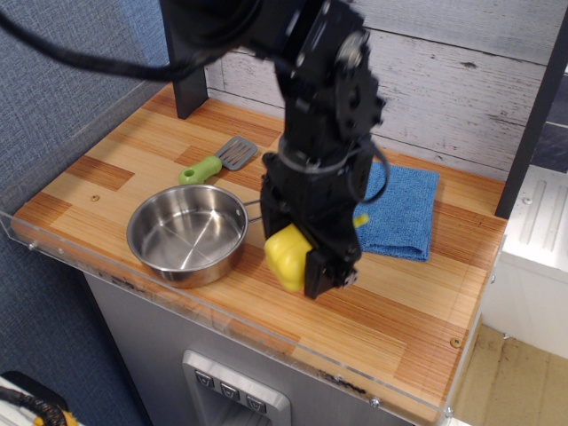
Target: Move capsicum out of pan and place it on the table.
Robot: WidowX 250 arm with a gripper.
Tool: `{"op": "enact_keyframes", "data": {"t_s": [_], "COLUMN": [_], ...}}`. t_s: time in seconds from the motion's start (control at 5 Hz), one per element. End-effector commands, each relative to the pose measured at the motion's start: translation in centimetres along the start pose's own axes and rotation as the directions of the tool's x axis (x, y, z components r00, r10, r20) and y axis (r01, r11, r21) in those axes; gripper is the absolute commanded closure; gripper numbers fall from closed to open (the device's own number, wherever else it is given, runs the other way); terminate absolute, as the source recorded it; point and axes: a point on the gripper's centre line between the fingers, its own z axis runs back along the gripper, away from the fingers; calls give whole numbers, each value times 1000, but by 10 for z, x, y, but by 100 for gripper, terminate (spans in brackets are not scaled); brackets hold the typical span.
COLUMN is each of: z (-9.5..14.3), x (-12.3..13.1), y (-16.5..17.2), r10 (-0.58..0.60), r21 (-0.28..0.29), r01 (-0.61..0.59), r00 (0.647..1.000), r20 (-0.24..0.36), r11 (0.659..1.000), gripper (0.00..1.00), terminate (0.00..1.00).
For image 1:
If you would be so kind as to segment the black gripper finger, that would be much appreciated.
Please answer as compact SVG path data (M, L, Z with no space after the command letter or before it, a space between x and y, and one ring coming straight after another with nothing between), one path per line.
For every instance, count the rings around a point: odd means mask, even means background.
M306 255L304 294L317 298L332 288L355 283L358 272L354 263L345 262L323 248L314 248Z
M261 204L261 213L266 240L292 223L288 207L281 207L280 205L274 207L263 203Z

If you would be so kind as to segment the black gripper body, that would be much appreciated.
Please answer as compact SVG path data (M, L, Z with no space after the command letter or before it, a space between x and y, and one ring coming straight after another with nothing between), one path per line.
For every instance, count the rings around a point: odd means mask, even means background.
M345 262L361 258L353 213L362 195L362 153L358 147L327 168L303 167L284 154L268 153L261 204L289 208L294 224L315 249L325 249Z

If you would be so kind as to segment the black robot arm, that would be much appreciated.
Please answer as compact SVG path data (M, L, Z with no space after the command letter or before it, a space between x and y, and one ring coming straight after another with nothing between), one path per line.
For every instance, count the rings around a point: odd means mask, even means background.
M361 248L352 216L367 196L371 139L383 99L369 67L363 18L342 1L165 1L165 27L188 54L164 67L71 51L7 17L3 30L71 67L156 82L180 83L194 71L244 47L270 60L285 102L285 128L276 153L263 157L260 193L264 234L274 243L297 229L307 249L304 293L316 298L357 279Z

